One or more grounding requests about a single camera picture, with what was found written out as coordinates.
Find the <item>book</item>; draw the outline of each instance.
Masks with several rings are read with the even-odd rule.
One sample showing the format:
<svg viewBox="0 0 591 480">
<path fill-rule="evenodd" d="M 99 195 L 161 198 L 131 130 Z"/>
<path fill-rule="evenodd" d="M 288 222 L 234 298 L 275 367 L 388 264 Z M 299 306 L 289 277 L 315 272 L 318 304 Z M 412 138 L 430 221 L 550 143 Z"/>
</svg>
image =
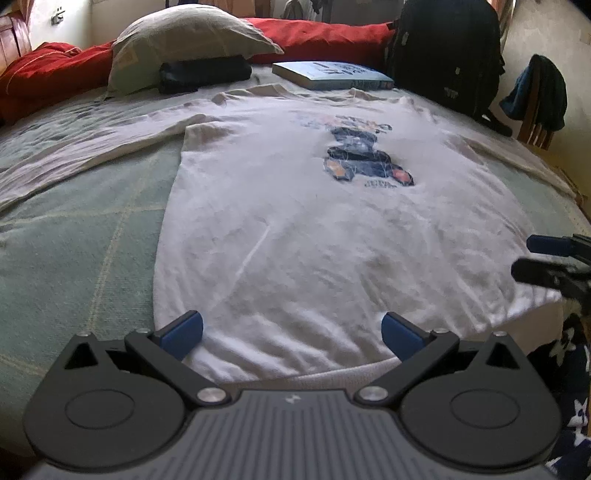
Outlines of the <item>book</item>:
<svg viewBox="0 0 591 480">
<path fill-rule="evenodd" d="M 394 88 L 383 73 L 342 61 L 282 61 L 273 64 L 272 72 L 308 90 Z"/>
</svg>

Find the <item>ribbed gray panel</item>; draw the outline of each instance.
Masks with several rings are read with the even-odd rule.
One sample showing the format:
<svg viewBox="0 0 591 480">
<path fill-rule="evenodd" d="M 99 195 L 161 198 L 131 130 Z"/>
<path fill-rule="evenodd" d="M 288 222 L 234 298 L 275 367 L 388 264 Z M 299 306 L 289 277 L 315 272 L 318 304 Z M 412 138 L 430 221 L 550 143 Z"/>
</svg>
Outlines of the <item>ribbed gray panel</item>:
<svg viewBox="0 0 591 480">
<path fill-rule="evenodd" d="M 435 463 L 405 440 L 387 411 L 355 407 L 342 391 L 245 391 L 230 407 L 197 413 L 178 442 L 160 456 L 124 471 L 92 476 L 100 480 L 490 479 Z M 48 465 L 29 476 L 31 480 L 82 477 Z M 497 478 L 554 477 L 539 466 Z"/>
</svg>

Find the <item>white wall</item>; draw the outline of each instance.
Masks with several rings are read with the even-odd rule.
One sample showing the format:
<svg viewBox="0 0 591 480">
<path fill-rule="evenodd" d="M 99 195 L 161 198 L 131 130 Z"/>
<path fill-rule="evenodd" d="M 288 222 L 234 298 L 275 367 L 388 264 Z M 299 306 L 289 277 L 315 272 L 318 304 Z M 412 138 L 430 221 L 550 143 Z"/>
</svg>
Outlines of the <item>white wall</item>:
<svg viewBox="0 0 591 480">
<path fill-rule="evenodd" d="M 591 194 L 591 46 L 579 41 L 580 30 L 591 32 L 591 22 L 568 0 L 520 0 L 503 52 L 506 73 L 498 99 L 513 89 L 534 53 L 554 62 L 566 82 L 569 105 L 566 126 L 554 134 L 550 152 L 563 160 L 581 190 Z M 504 117 L 496 102 L 493 107 L 516 135 L 521 122 Z"/>
<path fill-rule="evenodd" d="M 116 39 L 138 18 L 164 8 L 164 0 L 95 1 L 92 5 L 92 40 L 95 45 Z"/>
<path fill-rule="evenodd" d="M 57 7 L 66 10 L 64 21 L 51 24 L 51 17 Z M 29 24 L 31 45 L 37 48 L 48 41 L 71 43 L 86 48 L 92 45 L 90 22 L 91 0 L 37 0 L 33 4 Z"/>
</svg>

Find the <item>red fabric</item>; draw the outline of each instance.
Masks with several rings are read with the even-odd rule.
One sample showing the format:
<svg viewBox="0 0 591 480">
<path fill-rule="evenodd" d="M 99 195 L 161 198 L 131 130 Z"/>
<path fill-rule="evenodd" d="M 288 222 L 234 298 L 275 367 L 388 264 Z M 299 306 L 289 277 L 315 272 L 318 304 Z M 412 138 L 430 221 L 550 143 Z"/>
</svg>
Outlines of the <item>red fabric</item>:
<svg viewBox="0 0 591 480">
<path fill-rule="evenodd" d="M 9 124 L 79 93 L 107 85 L 112 42 L 81 50 L 43 43 L 0 76 L 0 117 Z"/>
<path fill-rule="evenodd" d="M 394 31 L 389 30 L 386 23 L 351 27 L 278 18 L 246 20 L 285 52 L 283 55 L 255 55 L 250 59 L 251 63 L 296 60 L 347 61 L 382 70 L 385 48 L 388 40 L 394 35 Z"/>
</svg>

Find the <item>wooden headboard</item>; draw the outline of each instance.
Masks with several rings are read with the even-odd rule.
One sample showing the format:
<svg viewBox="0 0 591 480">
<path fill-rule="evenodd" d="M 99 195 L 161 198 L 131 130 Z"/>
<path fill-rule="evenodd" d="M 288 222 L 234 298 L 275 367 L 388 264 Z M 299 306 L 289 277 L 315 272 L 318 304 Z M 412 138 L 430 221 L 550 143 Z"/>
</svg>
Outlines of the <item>wooden headboard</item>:
<svg viewBox="0 0 591 480">
<path fill-rule="evenodd" d="M 29 30 L 20 12 L 0 17 L 0 74 L 17 58 L 31 51 Z"/>
</svg>

